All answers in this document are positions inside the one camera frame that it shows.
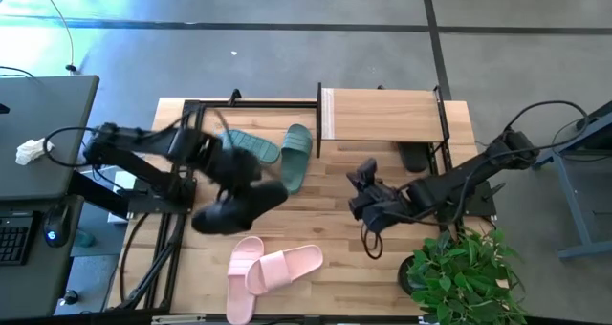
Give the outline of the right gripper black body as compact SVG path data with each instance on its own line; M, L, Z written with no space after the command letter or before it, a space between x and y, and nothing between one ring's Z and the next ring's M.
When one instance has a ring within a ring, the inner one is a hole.
M365 187L358 195L368 196L368 206L363 209L361 220L370 232L380 234L386 228L400 223L405 210L404 202L395 188L375 176L375 159L368 158L358 169L364 172L365 179Z

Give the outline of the green slide sole up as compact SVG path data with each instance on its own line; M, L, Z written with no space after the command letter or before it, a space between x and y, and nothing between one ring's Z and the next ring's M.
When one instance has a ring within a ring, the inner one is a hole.
M242 148L264 164L274 164L280 157L280 148L276 144L241 130L230 129L219 137L224 149Z

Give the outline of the black slide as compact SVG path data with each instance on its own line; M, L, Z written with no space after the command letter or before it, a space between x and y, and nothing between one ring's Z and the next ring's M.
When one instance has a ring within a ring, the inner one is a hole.
M398 152L404 168L412 173L428 168L428 146L421 142L398 142Z
M280 181L248 185L197 210L191 218L191 227L206 235L246 232L258 217L280 206L288 197Z

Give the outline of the green slide strap up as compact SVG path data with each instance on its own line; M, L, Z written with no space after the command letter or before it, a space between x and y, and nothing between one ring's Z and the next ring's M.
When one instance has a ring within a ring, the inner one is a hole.
M281 144L281 182L290 194L301 188L312 152L313 137L302 124L292 124Z

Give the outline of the pink slide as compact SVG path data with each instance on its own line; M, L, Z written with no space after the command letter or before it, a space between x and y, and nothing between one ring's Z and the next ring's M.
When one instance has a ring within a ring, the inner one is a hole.
M263 254L262 240L250 236L238 242L230 255L226 305L226 318L230 325L247 325L251 321L256 297L246 287L246 275Z
M269 293L316 271L322 263L323 253L316 245L279 250L263 255L251 265L245 286L254 295Z

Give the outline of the black plant pot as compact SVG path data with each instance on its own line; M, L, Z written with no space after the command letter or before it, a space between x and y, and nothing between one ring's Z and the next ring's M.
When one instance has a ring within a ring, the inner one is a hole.
M412 293L414 292L414 289L410 286L408 282L408 271L413 263L414 263L414 257L408 256L401 263L401 265L398 268L398 272L397 272L397 283L407 295L412 295Z

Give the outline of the white power strip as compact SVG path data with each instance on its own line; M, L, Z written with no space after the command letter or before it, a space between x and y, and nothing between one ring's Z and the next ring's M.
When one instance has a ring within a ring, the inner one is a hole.
M115 173L113 182L115 185L113 186L113 191L118 192L120 187L125 189L132 189L136 182L136 177L126 171L118 171ZM128 223L127 220L113 215L111 213L107 216L107 223L112 225L126 225Z

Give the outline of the black crossbar with silver label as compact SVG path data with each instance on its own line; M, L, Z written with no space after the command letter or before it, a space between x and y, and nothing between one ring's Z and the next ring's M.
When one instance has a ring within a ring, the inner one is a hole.
M102 313L0 319L0 325L224 325L223 314L164 314L161 310L116 310ZM256 315L248 325L438 325L422 316Z

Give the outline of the black metal bar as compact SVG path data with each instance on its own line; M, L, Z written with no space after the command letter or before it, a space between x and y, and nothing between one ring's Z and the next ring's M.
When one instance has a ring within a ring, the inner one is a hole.
M122 219L128 218L129 201L127 198L77 171L72 173L67 194L81 196L87 203L105 209L107 212Z

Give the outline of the teal round object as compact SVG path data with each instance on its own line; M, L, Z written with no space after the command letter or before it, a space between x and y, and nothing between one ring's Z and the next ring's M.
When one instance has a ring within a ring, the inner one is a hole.
M90 248L96 243L96 238L93 234L84 230L76 231L74 246L76 248Z

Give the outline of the black computer mouse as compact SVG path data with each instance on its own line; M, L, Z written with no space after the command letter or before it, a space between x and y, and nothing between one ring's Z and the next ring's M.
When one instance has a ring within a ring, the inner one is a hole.
M63 247L70 234L70 207L59 203L52 206L43 216L43 232L47 245L51 248Z

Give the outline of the black keyboard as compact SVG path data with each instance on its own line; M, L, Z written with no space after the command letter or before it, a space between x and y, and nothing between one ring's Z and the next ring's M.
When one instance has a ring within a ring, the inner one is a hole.
M0 211L0 266L26 264L33 234L32 211Z

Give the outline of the black aluminium frame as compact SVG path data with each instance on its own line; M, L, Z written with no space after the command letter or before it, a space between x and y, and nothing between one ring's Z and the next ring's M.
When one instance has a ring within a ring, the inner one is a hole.
M321 146L321 108L320 100L309 99L264 99L264 98L239 98L233 106L229 100L215 100L213 98L186 99L183 101L182 113L179 123L183 126L188 124L190 114L195 115L195 125L200 127L204 124L204 112L218 109L311 109L315 112L316 119L316 148ZM139 285L128 295L120 298L119 308L121 310L135 310L142 306L144 310L170 310L175 280L178 273L178 264L181 252L181 244L184 237L187 216L185 214L160 214L159 228L152 255L151 268L144 275ZM156 300L158 280L164 266L168 266L164 295L160 302Z

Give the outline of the wooden shelf with black frame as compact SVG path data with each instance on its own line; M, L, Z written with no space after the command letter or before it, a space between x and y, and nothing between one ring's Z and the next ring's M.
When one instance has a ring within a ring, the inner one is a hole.
M317 99L321 89L317 87ZM335 90L335 138L323 141L421 142L428 146L428 164L435 145L449 139L444 102L432 90Z

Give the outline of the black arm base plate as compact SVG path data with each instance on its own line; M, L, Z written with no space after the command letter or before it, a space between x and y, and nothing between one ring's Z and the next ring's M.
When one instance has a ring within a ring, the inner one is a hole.
M432 190L434 204L426 214L433 214L439 223L452 220L460 203L462 189L462 185L435 184ZM457 220L461 220L465 216L487 217L495 215L494 193L495 191L488 181L469 186L463 199L463 209Z
M132 192L125 196L128 211L134 214L188 214L193 207L195 193L188 192L177 199L169 200L156 194Z

